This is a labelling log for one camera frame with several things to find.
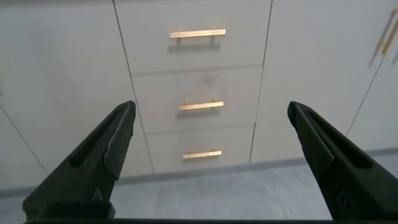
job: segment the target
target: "white drawer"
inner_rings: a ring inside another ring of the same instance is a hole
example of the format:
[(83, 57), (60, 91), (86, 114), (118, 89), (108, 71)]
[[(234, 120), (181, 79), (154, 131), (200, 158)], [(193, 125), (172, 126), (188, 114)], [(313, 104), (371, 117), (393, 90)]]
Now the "white drawer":
[[(155, 173), (249, 163), (253, 125), (181, 133), (149, 134), (147, 142)], [(191, 152), (221, 155), (184, 159)]]
[[(271, 0), (116, 0), (133, 75), (262, 65)], [(226, 35), (170, 39), (171, 32), (226, 29)]]
[[(262, 68), (133, 77), (146, 133), (252, 124)], [(222, 101), (224, 106), (179, 111), (186, 104)]]

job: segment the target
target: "gold handle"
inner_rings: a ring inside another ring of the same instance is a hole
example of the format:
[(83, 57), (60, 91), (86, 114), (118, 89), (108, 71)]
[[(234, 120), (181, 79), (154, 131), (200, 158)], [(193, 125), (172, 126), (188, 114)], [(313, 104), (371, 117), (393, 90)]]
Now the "gold handle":
[(211, 102), (211, 103), (201, 103), (197, 105), (182, 105), (178, 107), (179, 111), (182, 110), (196, 110), (196, 109), (203, 109), (203, 108), (214, 108), (214, 107), (219, 107), (219, 106), (224, 106), (224, 102)]
[(173, 32), (170, 33), (170, 39), (185, 38), (185, 37), (210, 37), (217, 35), (225, 35), (226, 30), (198, 30), (198, 31), (186, 31), (186, 32)]
[(193, 159), (193, 158), (199, 158), (199, 157), (210, 157), (210, 156), (219, 156), (221, 155), (221, 151), (214, 151), (212, 150), (211, 152), (201, 152), (201, 153), (190, 153), (183, 155), (182, 157), (184, 159)]
[[(398, 8), (395, 8), (394, 11), (393, 11), (393, 14), (395, 14), (397, 12), (398, 12)], [(394, 37), (397, 34), (397, 31), (398, 31), (398, 18), (397, 18), (396, 23), (394, 24), (394, 26), (392, 28), (390, 36), (387, 39), (387, 42), (384, 44), (383, 51), (381, 52), (383, 55), (387, 54), (388, 49), (390, 48), (390, 45), (391, 45), (392, 41), (394, 40)]]

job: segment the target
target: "cabinet drawer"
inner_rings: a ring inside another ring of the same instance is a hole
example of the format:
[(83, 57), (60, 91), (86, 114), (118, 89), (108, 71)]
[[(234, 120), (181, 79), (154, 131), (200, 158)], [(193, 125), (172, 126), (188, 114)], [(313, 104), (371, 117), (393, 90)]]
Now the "cabinet drawer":
[[(147, 133), (251, 124), (256, 120), (262, 68), (133, 77)], [(224, 106), (179, 111), (212, 101)]]
[[(133, 75), (262, 65), (271, 0), (116, 0)], [(170, 33), (225, 29), (225, 35), (171, 39)]]
[[(148, 147), (155, 173), (249, 163), (253, 125), (181, 133), (149, 134)], [(202, 152), (221, 155), (184, 159)]]

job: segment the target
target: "kitchen cabinet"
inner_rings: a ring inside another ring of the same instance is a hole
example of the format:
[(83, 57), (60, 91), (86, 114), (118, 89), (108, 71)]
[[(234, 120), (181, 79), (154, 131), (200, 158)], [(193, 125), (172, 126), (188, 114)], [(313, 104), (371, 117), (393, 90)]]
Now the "kitchen cabinet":
[(381, 64), (379, 41), (394, 6), (396, 0), (272, 3), (251, 162), (303, 156), (287, 117), (290, 101), (348, 133)]
[(0, 108), (0, 190), (38, 185), (47, 176)]
[[(135, 101), (113, 2), (6, 1), (0, 21), (0, 105), (51, 172)], [(122, 175), (151, 173), (137, 113)]]
[(348, 133), (348, 138), (363, 150), (398, 147), (397, 59), (398, 37), (395, 36)]
[[(115, 6), (132, 75), (262, 66), (271, 0), (115, 0)], [(223, 35), (209, 35), (220, 29)], [(170, 38), (191, 31), (202, 35)]]

